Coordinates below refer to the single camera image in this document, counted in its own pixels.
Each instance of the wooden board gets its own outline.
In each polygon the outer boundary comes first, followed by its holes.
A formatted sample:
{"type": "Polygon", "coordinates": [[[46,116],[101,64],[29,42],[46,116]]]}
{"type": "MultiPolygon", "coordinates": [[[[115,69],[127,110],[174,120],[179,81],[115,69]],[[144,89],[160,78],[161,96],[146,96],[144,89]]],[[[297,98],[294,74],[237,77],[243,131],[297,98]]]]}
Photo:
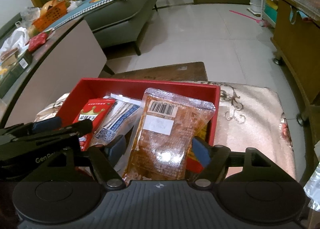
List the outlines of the wooden board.
{"type": "Polygon", "coordinates": [[[207,81],[203,62],[166,65],[135,70],[110,76],[116,79],[141,79],[159,81],[207,81]]]}

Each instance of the yellow crown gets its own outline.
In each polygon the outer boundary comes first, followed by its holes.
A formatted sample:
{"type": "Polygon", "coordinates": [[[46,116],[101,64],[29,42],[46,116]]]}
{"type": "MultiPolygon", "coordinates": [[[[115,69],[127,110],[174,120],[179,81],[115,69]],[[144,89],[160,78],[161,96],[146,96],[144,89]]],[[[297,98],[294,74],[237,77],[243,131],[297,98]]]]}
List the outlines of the yellow crown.
{"type": "Polygon", "coordinates": [[[92,109],[88,112],[84,112],[83,109],[81,110],[81,114],[82,115],[97,115],[97,114],[100,114],[101,112],[105,111],[106,109],[102,109],[101,111],[99,112],[94,112],[94,109],[96,108],[96,106],[93,106],[92,109]]]}

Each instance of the red storage bin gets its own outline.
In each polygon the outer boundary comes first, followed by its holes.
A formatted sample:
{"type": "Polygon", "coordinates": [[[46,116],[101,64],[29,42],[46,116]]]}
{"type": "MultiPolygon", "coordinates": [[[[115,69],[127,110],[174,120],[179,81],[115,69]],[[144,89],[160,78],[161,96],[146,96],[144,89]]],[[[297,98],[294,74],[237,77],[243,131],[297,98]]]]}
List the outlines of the red storage bin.
{"type": "MultiPolygon", "coordinates": [[[[106,93],[122,94],[123,96],[141,100],[147,88],[156,88],[174,92],[183,96],[213,102],[216,112],[208,125],[208,143],[213,145],[217,125],[220,100],[220,87],[183,82],[163,82],[126,79],[82,78],[63,103],[57,116],[62,119],[62,125],[71,125],[83,106],[89,99],[103,98],[106,93]]],[[[202,166],[192,159],[187,159],[187,169],[199,173],[202,166]]]]}

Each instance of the red package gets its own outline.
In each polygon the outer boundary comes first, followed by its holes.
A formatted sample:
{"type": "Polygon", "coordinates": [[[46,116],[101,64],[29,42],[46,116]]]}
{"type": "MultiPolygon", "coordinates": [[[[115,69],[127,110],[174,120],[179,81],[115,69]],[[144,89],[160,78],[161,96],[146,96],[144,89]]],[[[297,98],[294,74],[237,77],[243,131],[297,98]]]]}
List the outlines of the red package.
{"type": "Polygon", "coordinates": [[[29,48],[28,48],[29,52],[34,52],[39,47],[44,45],[47,41],[47,38],[48,38],[47,33],[41,33],[31,38],[29,41],[29,48]]]}
{"type": "Polygon", "coordinates": [[[86,151],[94,132],[98,129],[101,122],[111,110],[116,100],[114,99],[91,99],[84,105],[73,123],[89,119],[92,121],[92,132],[79,138],[81,151],[86,151]]]}

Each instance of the orange plastic basket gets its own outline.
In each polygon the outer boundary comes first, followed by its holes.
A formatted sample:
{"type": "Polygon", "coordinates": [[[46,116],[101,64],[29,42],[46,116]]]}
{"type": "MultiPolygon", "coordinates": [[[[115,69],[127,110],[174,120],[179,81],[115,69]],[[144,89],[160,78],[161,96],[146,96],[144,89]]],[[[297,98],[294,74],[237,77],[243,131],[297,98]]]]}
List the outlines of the orange plastic basket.
{"type": "Polygon", "coordinates": [[[50,8],[43,16],[39,17],[32,24],[39,32],[42,32],[65,14],[67,14],[66,1],[61,1],[56,6],[50,8]]]}

